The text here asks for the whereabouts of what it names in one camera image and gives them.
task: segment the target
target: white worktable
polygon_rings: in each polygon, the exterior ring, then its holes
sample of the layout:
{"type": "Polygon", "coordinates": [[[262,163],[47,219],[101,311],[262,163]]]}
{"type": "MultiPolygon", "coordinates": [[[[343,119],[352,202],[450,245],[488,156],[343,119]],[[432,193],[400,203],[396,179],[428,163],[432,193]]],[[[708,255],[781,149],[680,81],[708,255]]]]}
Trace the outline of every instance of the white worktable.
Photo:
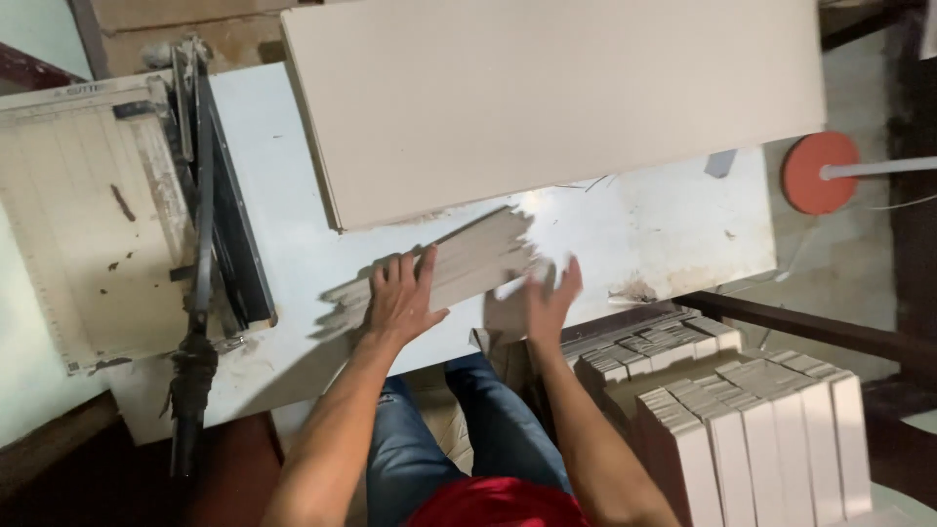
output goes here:
{"type": "MultiPolygon", "coordinates": [[[[544,188],[339,235],[326,224],[284,66],[223,73],[212,86],[279,324],[221,357],[207,426],[320,395],[349,352],[344,339],[311,337],[316,320],[332,310],[320,295],[355,279],[377,258],[425,245],[504,204],[534,216],[528,237],[543,256],[561,264],[570,252],[579,257],[585,289],[569,325],[623,309],[609,304],[609,294],[632,286],[664,299],[776,265],[760,147],[740,150],[724,179],[705,174],[706,159],[697,158],[609,176],[588,192],[590,181],[577,184],[581,188],[544,188]]],[[[487,311],[489,318],[498,317],[493,313],[487,311]]],[[[484,320],[483,295],[453,306],[442,324],[403,351],[391,373],[476,351],[469,330],[485,327],[484,320]]],[[[135,440],[169,437],[169,415],[157,415],[172,377],[170,361],[154,357],[106,372],[135,440]]]]}

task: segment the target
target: cutting grid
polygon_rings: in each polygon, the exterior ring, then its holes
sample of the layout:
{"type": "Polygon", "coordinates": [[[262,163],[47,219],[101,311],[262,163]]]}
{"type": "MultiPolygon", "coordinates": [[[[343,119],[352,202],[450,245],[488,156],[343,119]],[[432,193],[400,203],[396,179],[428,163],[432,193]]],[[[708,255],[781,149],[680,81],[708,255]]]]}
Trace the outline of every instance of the cutting grid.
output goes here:
{"type": "Polygon", "coordinates": [[[0,113],[0,202],[70,373],[169,352],[186,331],[182,286],[169,282],[179,241],[164,234],[179,211],[153,198],[171,176],[154,158],[168,153],[141,140],[159,123],[115,119],[111,99],[0,113]]]}

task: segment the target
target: red circular pad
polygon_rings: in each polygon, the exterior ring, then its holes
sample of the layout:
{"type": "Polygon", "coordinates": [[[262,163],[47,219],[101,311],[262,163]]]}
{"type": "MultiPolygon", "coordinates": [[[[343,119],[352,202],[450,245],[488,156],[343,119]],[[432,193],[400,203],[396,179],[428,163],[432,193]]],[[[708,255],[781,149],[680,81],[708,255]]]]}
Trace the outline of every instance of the red circular pad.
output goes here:
{"type": "Polygon", "coordinates": [[[781,168],[781,187],[791,206],[805,214],[828,214],[845,205],[855,194],[854,177],[820,179],[825,165],[859,162],[849,136],[834,131],[809,135],[787,153],[781,168]]]}

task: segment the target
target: white rod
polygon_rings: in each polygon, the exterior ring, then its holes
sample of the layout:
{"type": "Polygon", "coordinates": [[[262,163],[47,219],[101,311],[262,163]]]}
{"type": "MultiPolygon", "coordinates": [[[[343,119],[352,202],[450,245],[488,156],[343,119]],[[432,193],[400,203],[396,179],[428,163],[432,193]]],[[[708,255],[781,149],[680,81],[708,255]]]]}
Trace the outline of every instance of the white rod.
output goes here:
{"type": "Polygon", "coordinates": [[[937,157],[895,159],[881,163],[860,163],[857,165],[826,165],[820,169],[820,179],[830,180],[837,177],[854,175],[873,175],[877,173],[914,172],[937,169],[937,157]]]}

